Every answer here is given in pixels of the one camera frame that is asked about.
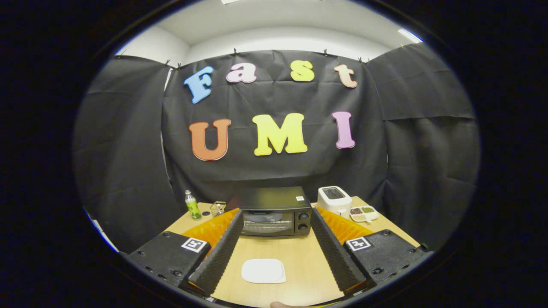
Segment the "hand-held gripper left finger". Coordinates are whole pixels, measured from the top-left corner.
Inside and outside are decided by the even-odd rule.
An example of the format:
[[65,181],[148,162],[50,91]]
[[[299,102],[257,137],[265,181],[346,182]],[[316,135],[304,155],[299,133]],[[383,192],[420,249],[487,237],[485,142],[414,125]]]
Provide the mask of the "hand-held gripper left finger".
[[196,221],[186,213],[121,257],[150,292],[204,299],[220,283],[243,226],[243,213],[238,209]]

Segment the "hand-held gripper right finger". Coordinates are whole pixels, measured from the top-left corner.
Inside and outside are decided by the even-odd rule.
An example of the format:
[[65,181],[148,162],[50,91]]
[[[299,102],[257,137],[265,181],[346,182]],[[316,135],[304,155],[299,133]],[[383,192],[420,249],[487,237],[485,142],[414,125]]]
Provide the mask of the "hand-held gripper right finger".
[[433,254],[390,229],[371,232],[321,208],[313,208],[311,227],[339,290],[347,296],[388,284]]

